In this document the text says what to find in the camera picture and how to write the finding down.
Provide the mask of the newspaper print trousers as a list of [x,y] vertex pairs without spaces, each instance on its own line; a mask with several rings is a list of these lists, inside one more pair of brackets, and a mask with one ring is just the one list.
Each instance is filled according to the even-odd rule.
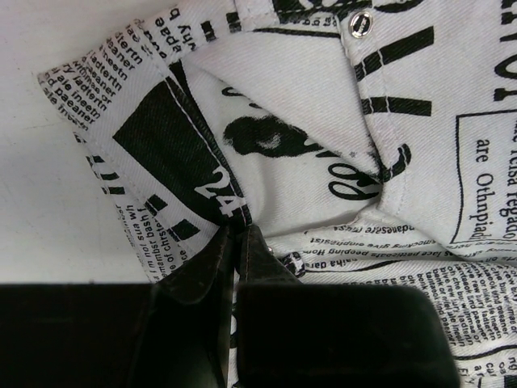
[[516,384],[516,4],[176,1],[41,73],[147,277],[229,224],[304,282],[408,285]]

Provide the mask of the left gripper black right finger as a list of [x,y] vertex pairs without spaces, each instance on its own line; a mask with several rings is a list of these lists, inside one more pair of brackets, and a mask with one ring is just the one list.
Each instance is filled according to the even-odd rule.
[[244,387],[458,387],[426,295],[397,285],[305,284],[242,236],[237,375]]

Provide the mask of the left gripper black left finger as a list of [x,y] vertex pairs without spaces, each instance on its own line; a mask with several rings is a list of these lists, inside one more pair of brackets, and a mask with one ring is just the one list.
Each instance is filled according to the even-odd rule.
[[233,238],[155,284],[2,285],[2,386],[226,386]]

